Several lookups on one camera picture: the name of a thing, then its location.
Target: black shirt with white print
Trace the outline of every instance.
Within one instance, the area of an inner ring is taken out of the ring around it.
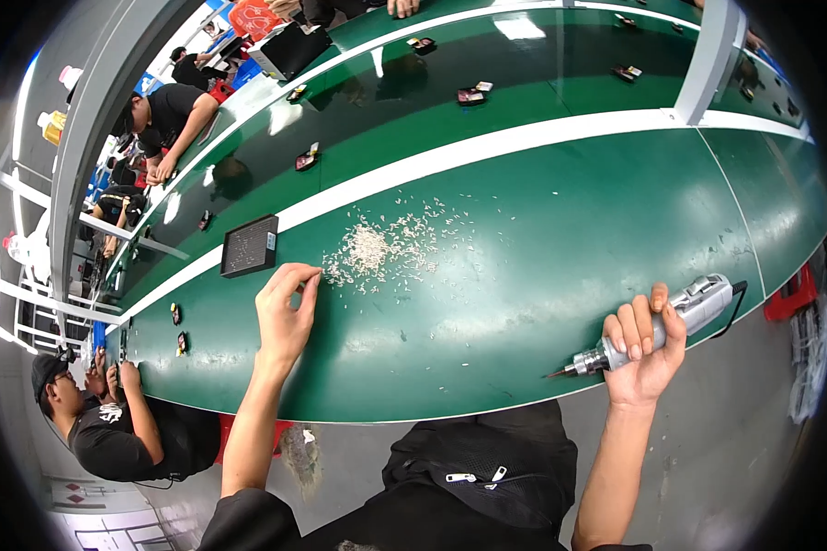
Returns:
[[[163,147],[171,149],[187,125],[193,104],[202,94],[205,92],[188,84],[165,84],[147,96],[151,123],[137,135],[144,157],[152,159]]]
[[[120,482],[184,479],[214,463],[221,446],[217,413],[147,398],[159,429],[164,456],[154,465],[135,435],[129,405],[95,404],[77,416],[68,446],[80,466],[103,479]]]

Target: black cap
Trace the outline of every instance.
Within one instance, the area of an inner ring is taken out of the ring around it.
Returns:
[[[40,396],[45,386],[55,380],[55,376],[68,370],[68,363],[49,354],[38,354],[33,359],[31,384],[33,385],[33,399],[39,404]]]
[[[128,144],[131,141],[132,128],[135,126],[135,119],[132,117],[132,100],[140,97],[141,94],[138,92],[132,92],[126,100],[126,104],[122,106],[120,116],[116,117],[116,122],[113,123],[113,127],[110,129],[110,134],[115,136],[119,143],[126,142]]]
[[[171,60],[173,62],[177,63],[178,60],[181,59],[181,54],[183,54],[186,51],[187,51],[187,49],[184,48],[183,46],[178,46],[177,48],[172,50],[172,55],[169,56],[169,58],[171,58]]]

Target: black t-shirt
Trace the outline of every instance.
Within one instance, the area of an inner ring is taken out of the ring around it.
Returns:
[[[419,483],[405,483],[384,491],[359,509],[303,538],[294,513],[284,501],[263,490],[243,489],[218,501],[199,551],[335,551],[353,548],[349,543],[372,545],[379,551],[566,551],[566,547],[544,532],[496,522],[469,508],[451,493]],[[652,547],[601,545],[596,549],[651,551]]]
[[[187,124],[193,104],[202,94],[202,90],[188,84],[166,84],[147,96],[151,123],[137,135],[144,157],[152,159],[163,147],[171,149]]]
[[[148,398],[165,454],[154,465],[143,442],[135,436],[128,404],[93,405],[77,416],[68,434],[68,447],[83,469],[96,476],[120,482],[170,476],[183,479],[214,463],[221,445],[217,413]]]
[[[172,79],[175,79],[181,84],[189,84],[199,88],[203,92],[208,92],[208,77],[204,75],[196,66],[196,56],[198,54],[187,54],[184,59],[175,64],[175,69],[172,71]]]

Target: black clothing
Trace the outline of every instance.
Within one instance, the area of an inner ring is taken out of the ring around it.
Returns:
[[[171,149],[193,110],[193,104],[204,92],[188,84],[165,84],[147,96],[150,102],[150,125],[138,136],[144,157],[152,159]]]
[[[122,198],[129,197],[130,203],[126,207],[126,221],[130,226],[136,226],[147,202],[146,197],[142,194],[143,190],[136,186],[110,186],[99,195],[96,203],[103,213],[101,219],[111,226],[116,226],[117,220],[120,219]]]
[[[184,58],[175,63],[175,69],[172,71],[172,79],[175,79],[181,84],[189,84],[199,88],[203,92],[210,90],[209,79],[226,79],[226,71],[218,71],[214,67],[203,67],[199,69],[196,66],[196,56],[198,54],[187,54]]]
[[[362,0],[303,0],[303,15],[313,25],[328,28],[334,20],[334,11],[346,16],[346,20],[362,15],[368,10]]]
[[[564,551],[553,529],[527,529],[475,511],[429,477],[404,477],[399,472],[417,460],[430,459],[436,435],[452,430],[489,434],[503,453],[514,453],[524,442],[530,453],[550,464],[546,473],[557,480],[556,497],[562,513],[573,502],[576,446],[563,432],[560,409],[550,400],[503,412],[419,422],[391,447],[383,480],[385,490],[359,509],[315,532],[300,537],[294,513],[275,495],[243,489],[218,501],[199,551],[254,551],[257,549],[335,549],[351,544],[373,545],[380,551],[398,549],[479,549]],[[509,470],[507,476],[515,474]],[[647,551],[649,545],[605,545],[602,551]]]
[[[108,182],[120,186],[134,186],[135,180],[137,180],[137,174],[129,168],[128,159],[117,160],[108,178]]]
[[[77,416],[68,447],[83,469],[120,482],[183,480],[214,463],[221,446],[217,413],[147,398],[165,457],[153,464],[135,436],[128,404],[94,404]]]

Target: cable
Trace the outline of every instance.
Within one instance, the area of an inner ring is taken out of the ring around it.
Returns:
[[[739,294],[739,292],[741,293],[741,295],[738,297],[736,309],[732,310],[732,317],[729,318],[729,323],[726,325],[726,327],[723,328],[723,331],[717,333],[715,336],[711,338],[722,337],[723,335],[725,335],[726,332],[729,331],[729,327],[732,327],[732,322],[736,321],[738,309],[741,307],[741,304],[744,301],[744,294],[747,292],[747,281],[739,281],[738,283],[732,285],[732,296]]]

